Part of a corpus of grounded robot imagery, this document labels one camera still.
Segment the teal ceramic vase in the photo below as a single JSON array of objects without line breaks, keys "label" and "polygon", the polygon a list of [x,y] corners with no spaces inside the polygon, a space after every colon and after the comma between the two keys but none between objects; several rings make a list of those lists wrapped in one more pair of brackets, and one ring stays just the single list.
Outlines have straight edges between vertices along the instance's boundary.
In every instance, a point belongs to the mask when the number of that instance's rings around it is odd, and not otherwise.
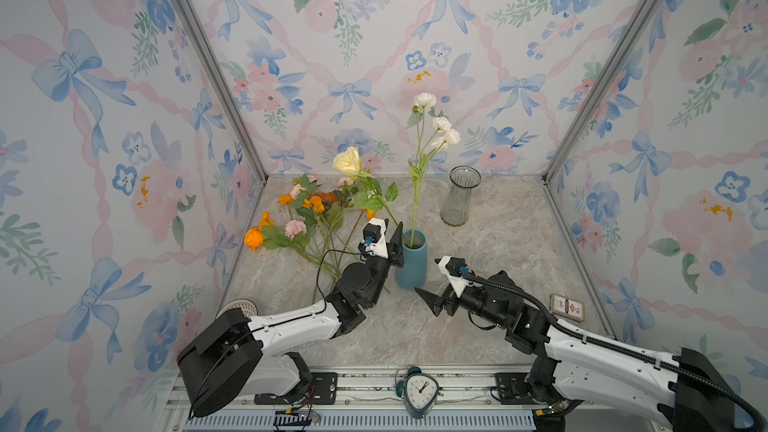
[{"label": "teal ceramic vase", "polygon": [[427,279],[428,242],[418,229],[403,233],[404,266],[395,269],[395,280],[406,290],[421,288]]}]

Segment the orange poppy flower stem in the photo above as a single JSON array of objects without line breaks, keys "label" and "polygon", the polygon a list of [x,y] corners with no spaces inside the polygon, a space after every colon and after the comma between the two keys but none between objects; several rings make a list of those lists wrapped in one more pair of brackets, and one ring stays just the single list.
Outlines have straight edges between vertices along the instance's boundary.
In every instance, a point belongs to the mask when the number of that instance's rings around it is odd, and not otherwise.
[{"label": "orange poppy flower stem", "polygon": [[328,225],[330,232],[326,239],[326,248],[333,249],[328,258],[333,271],[329,273],[332,284],[341,278],[344,266],[358,253],[358,244],[363,238],[363,228],[376,213],[366,208],[332,210]]}]

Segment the cream rose stem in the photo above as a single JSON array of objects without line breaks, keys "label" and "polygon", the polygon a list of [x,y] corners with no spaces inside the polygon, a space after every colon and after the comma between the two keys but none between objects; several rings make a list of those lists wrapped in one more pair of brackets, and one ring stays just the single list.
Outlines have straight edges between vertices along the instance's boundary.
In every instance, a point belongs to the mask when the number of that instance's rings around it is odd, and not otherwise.
[{"label": "cream rose stem", "polygon": [[333,169],[342,176],[355,179],[353,185],[343,187],[342,190],[351,195],[351,201],[356,208],[366,208],[376,214],[382,212],[385,218],[390,219],[397,226],[399,221],[391,208],[391,204],[399,196],[397,184],[392,182],[384,187],[381,181],[364,166],[356,146],[348,147],[338,153],[333,160]]}]

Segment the white ranunculus flower stem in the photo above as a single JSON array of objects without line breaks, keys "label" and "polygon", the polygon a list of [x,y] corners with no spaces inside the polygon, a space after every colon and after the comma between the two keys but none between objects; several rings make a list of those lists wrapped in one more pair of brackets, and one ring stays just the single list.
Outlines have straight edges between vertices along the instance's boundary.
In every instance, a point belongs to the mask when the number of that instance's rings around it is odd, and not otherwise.
[{"label": "white ranunculus flower stem", "polygon": [[413,98],[410,123],[416,127],[417,149],[415,156],[408,161],[413,186],[411,237],[408,240],[411,248],[414,247],[420,195],[427,170],[439,152],[461,141],[460,132],[447,117],[436,112],[436,106],[437,97],[432,93],[422,92]]}]

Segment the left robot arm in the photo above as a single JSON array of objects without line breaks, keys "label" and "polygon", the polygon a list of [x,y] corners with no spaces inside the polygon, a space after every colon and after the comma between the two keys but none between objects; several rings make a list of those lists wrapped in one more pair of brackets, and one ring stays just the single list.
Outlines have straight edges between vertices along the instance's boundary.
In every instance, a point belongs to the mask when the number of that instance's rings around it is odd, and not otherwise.
[{"label": "left robot arm", "polygon": [[404,265],[403,226],[392,233],[388,227],[386,219],[368,221],[358,260],[315,304],[265,316],[248,316],[240,308],[221,312],[177,358],[191,417],[206,417],[247,395],[286,404],[307,397],[312,373],[295,349],[341,337],[365,321],[391,267]]}]

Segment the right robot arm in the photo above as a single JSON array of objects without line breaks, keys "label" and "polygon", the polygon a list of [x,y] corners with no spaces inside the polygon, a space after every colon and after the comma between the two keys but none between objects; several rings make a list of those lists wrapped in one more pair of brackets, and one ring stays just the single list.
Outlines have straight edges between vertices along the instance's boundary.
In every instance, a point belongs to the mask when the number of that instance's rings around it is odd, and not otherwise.
[{"label": "right robot arm", "polygon": [[418,290],[434,315],[464,309],[500,328],[516,350],[534,356],[532,395],[567,410],[594,402],[673,431],[764,431],[767,420],[702,353],[650,351],[558,319],[504,272],[450,275],[441,294]]}]

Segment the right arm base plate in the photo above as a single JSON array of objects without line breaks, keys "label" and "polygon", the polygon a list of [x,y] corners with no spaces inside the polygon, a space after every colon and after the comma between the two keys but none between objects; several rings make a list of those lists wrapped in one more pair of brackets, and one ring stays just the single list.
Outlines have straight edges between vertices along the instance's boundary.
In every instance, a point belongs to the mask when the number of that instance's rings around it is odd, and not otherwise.
[{"label": "right arm base plate", "polygon": [[494,374],[494,385],[489,390],[493,399],[502,405],[531,405],[543,414],[565,414],[579,407],[582,400],[566,399],[546,378],[531,373],[499,372]]}]

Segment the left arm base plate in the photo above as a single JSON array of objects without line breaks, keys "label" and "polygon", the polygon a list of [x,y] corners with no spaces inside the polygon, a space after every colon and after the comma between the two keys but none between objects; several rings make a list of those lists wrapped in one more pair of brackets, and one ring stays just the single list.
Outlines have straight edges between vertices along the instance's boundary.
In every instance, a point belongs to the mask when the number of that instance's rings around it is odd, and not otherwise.
[{"label": "left arm base plate", "polygon": [[289,392],[282,396],[257,394],[256,405],[299,406],[307,401],[311,405],[334,405],[337,397],[339,375],[335,372],[312,372],[309,379],[301,379]]}]

